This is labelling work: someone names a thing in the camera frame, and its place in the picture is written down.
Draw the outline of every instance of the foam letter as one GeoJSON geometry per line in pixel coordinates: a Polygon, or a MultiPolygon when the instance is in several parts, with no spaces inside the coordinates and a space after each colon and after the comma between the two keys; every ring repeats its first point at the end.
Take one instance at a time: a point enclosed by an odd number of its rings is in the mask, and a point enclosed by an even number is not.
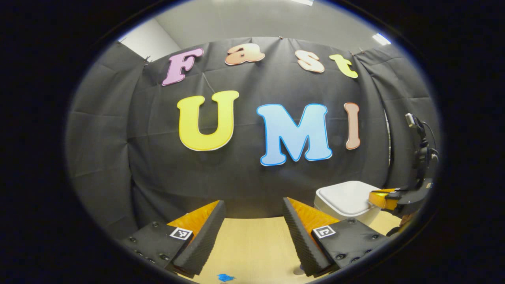
{"type": "Polygon", "coordinates": [[[305,106],[298,125],[282,105],[263,105],[258,107],[256,112],[265,121],[267,152],[260,159],[262,165],[276,166],[286,162],[286,155],[281,153],[281,141],[295,162],[300,159],[307,139],[309,149],[305,153],[305,159],[318,161],[331,157],[325,122],[328,109],[325,106],[319,104],[305,106]]]}
{"type": "Polygon", "coordinates": [[[342,73],[344,73],[345,76],[351,78],[358,77],[358,74],[349,68],[349,65],[352,65],[352,63],[349,60],[345,59],[342,55],[330,55],[330,59],[334,60],[337,63],[338,68],[342,73]]]}
{"type": "Polygon", "coordinates": [[[358,112],[360,108],[355,103],[344,104],[345,111],[347,111],[347,118],[349,120],[349,139],[345,144],[348,150],[356,149],[360,146],[360,137],[358,135],[358,112]]]}
{"type": "Polygon", "coordinates": [[[312,52],[307,51],[295,51],[294,54],[298,57],[298,64],[307,71],[313,71],[317,73],[324,72],[324,66],[319,62],[319,57],[312,52]]]}
{"type": "Polygon", "coordinates": [[[260,46],[256,43],[244,43],[234,46],[228,50],[228,55],[224,62],[228,65],[237,65],[244,62],[254,62],[265,58],[261,53],[260,46]]]}
{"type": "Polygon", "coordinates": [[[167,78],[163,80],[161,85],[166,86],[184,80],[186,75],[182,74],[182,68],[184,68],[186,71],[189,71],[193,67],[194,57],[199,57],[203,54],[203,49],[195,49],[170,57],[170,67],[168,68],[167,78]]]}
{"type": "Polygon", "coordinates": [[[238,98],[236,91],[221,91],[212,96],[218,103],[218,128],[212,134],[201,134],[198,128],[198,113],[204,103],[202,96],[193,96],[180,100],[177,108],[179,116],[179,137],[191,150],[212,151],[226,145],[233,135],[233,101],[238,98]]]}

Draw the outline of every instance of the ceiling light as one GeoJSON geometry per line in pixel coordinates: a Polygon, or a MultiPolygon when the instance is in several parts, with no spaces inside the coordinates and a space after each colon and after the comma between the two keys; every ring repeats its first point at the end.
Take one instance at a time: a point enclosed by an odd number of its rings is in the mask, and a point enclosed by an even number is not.
{"type": "Polygon", "coordinates": [[[314,0],[291,0],[291,1],[302,3],[309,6],[312,6],[312,4],[314,3],[314,0]]]}
{"type": "Polygon", "coordinates": [[[382,34],[378,33],[374,36],[372,36],[374,40],[376,40],[378,43],[382,44],[382,45],[386,45],[386,44],[391,44],[390,41],[388,41],[384,36],[382,36],[382,34]]]}

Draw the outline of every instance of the black foam pad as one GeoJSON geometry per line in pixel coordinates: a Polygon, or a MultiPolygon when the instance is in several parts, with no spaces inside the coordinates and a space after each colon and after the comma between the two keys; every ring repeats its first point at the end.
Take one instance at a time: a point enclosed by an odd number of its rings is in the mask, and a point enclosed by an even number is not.
{"type": "Polygon", "coordinates": [[[220,200],[193,242],[174,260],[176,267],[185,272],[200,274],[214,247],[225,214],[224,201],[220,200]]]}
{"type": "Polygon", "coordinates": [[[282,200],[282,214],[289,228],[289,233],[291,234],[291,239],[293,240],[301,266],[307,276],[319,274],[330,266],[331,263],[305,230],[291,202],[286,197],[282,200]]]}

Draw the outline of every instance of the blue object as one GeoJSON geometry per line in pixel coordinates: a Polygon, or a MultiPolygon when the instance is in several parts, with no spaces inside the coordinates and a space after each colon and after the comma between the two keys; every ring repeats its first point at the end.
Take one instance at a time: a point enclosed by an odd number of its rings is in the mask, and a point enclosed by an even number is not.
{"type": "Polygon", "coordinates": [[[318,161],[331,157],[325,122],[328,109],[325,106],[306,105],[298,125],[279,104],[259,106],[256,112],[265,121],[267,153],[260,159],[262,165],[276,166],[286,162],[286,155],[281,153],[281,141],[295,162],[300,159],[307,141],[309,149],[305,153],[305,159],[318,161]]]}
{"type": "Polygon", "coordinates": [[[228,275],[226,275],[226,274],[224,274],[224,273],[222,273],[222,274],[218,274],[218,276],[219,276],[219,280],[220,280],[220,281],[223,281],[223,282],[226,282],[226,281],[230,281],[230,280],[234,280],[234,279],[235,279],[235,277],[233,277],[233,276],[228,276],[228,275]]]}

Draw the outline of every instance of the white box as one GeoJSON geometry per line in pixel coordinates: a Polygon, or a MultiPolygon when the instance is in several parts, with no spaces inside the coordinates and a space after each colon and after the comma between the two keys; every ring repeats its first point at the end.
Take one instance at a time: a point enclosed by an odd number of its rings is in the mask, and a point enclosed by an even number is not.
{"type": "Polygon", "coordinates": [[[368,201],[371,191],[380,190],[361,181],[347,181],[322,187],[316,191],[314,206],[338,220],[355,218],[370,225],[380,208],[368,201]]]}

